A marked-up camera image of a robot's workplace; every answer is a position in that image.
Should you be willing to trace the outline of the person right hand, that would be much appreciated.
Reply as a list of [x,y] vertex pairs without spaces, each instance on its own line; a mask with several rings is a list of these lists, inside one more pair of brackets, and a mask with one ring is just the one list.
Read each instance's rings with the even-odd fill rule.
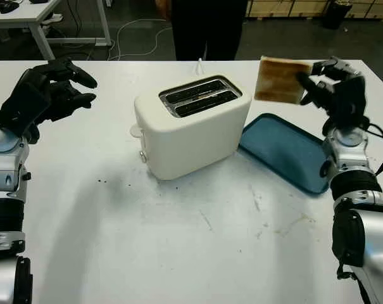
[[162,18],[170,21],[171,15],[172,15],[172,1],[171,0],[156,0],[155,4]]

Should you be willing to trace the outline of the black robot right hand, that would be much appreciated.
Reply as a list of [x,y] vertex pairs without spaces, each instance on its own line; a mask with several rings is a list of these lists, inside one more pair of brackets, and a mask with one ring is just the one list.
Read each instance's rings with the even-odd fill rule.
[[336,127],[364,124],[365,78],[349,63],[333,56],[314,63],[310,73],[298,72],[296,79],[307,92],[301,105],[323,108]]

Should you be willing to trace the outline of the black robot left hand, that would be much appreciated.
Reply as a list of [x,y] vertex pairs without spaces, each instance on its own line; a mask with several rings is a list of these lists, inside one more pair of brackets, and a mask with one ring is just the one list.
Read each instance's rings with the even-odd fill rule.
[[26,70],[1,106],[3,125],[30,144],[39,139],[38,125],[64,119],[79,108],[91,108],[96,95],[81,93],[72,82],[95,89],[97,81],[71,59],[50,60]]

